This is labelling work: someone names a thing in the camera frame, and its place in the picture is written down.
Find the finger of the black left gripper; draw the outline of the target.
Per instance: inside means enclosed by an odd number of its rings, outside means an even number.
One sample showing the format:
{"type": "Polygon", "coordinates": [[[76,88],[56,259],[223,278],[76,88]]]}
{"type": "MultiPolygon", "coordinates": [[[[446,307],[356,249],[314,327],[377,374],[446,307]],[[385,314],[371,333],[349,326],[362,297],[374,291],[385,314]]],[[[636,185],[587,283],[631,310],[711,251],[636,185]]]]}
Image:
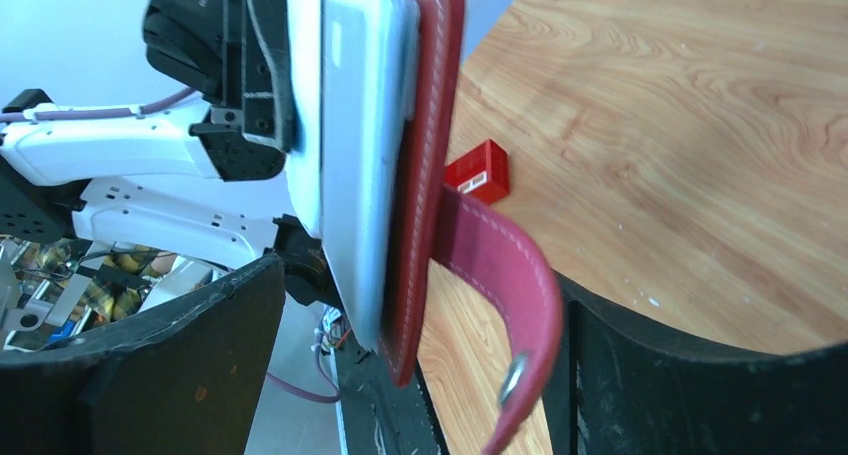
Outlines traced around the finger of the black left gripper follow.
{"type": "Polygon", "coordinates": [[[244,137],[292,148],[295,109],[287,0],[226,0],[223,105],[240,112],[244,137]]]}

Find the grey credit card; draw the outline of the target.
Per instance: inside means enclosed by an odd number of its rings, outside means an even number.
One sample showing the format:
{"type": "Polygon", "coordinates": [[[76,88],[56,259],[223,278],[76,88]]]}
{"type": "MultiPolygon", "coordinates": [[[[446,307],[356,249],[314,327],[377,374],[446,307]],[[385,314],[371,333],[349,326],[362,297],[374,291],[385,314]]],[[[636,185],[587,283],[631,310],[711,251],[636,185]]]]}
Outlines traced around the grey credit card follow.
{"type": "Polygon", "coordinates": [[[326,0],[323,246],[361,346],[378,346],[404,44],[387,1],[326,0]]]}

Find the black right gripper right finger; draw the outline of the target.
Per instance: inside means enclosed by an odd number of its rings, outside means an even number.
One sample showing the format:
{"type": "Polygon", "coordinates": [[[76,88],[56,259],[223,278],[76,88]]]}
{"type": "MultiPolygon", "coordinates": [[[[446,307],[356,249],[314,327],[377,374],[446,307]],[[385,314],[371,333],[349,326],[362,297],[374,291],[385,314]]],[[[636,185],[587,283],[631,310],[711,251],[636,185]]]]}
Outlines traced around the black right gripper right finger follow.
{"type": "Polygon", "coordinates": [[[543,405],[557,454],[843,454],[847,347],[746,350],[568,279],[543,405]]]}

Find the red leather card holder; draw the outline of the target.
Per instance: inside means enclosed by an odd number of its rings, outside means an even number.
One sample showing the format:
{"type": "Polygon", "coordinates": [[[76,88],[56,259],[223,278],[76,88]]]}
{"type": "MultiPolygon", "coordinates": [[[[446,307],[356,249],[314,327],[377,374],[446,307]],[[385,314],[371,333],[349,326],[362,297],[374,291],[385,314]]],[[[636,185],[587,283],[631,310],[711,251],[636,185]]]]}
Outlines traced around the red leather card holder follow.
{"type": "MultiPolygon", "coordinates": [[[[301,142],[287,162],[292,205],[323,245],[323,88],[326,0],[288,0],[292,83],[301,142]]],[[[416,364],[427,298],[428,266],[437,262],[482,295],[506,327],[512,361],[499,395],[500,414],[485,446],[499,454],[532,413],[553,369],[563,332],[554,273],[517,224],[444,179],[465,0],[387,1],[404,44],[396,83],[399,149],[380,336],[375,351],[394,382],[416,364]]]]}

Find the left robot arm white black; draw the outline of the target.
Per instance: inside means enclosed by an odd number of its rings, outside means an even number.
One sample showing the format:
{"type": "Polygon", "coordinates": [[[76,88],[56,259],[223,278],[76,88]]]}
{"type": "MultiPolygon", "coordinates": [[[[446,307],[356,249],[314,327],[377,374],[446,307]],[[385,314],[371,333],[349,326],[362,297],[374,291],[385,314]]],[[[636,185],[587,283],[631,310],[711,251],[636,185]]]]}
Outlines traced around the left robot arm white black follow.
{"type": "Polygon", "coordinates": [[[1,230],[79,238],[83,191],[120,175],[180,175],[256,188],[301,142],[288,0],[150,0],[147,59],[179,93],[137,108],[61,110],[40,89],[2,111],[1,230]]]}

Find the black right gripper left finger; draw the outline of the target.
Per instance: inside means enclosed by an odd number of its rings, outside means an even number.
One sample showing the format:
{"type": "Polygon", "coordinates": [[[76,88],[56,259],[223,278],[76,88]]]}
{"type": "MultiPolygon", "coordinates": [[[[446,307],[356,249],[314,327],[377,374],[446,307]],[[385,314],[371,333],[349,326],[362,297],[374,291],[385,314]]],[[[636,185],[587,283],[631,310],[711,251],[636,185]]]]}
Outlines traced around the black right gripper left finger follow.
{"type": "Polygon", "coordinates": [[[46,349],[1,356],[5,454],[241,454],[285,303],[266,255],[46,349]]]}

